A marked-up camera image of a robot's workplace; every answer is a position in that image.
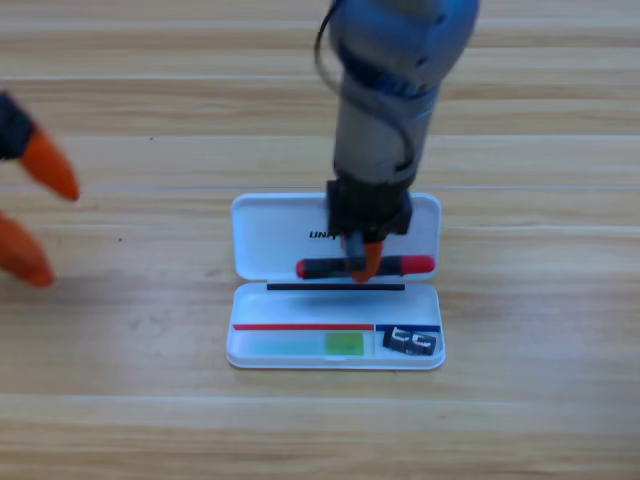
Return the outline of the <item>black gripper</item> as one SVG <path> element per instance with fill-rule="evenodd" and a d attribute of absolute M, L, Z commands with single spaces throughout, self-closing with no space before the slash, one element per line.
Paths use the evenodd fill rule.
<path fill-rule="evenodd" d="M 74 170 L 51 137 L 8 93 L 0 99 L 0 155 L 19 163 L 37 182 L 69 201 L 80 187 Z M 16 220 L 1 213 L 1 269 L 38 288 L 50 286 L 54 272 L 43 248 Z"/>
<path fill-rule="evenodd" d="M 371 184 L 335 178 L 326 184 L 328 231 L 341 237 L 354 281 L 369 281 L 379 271 L 383 242 L 409 230 L 409 183 Z"/>

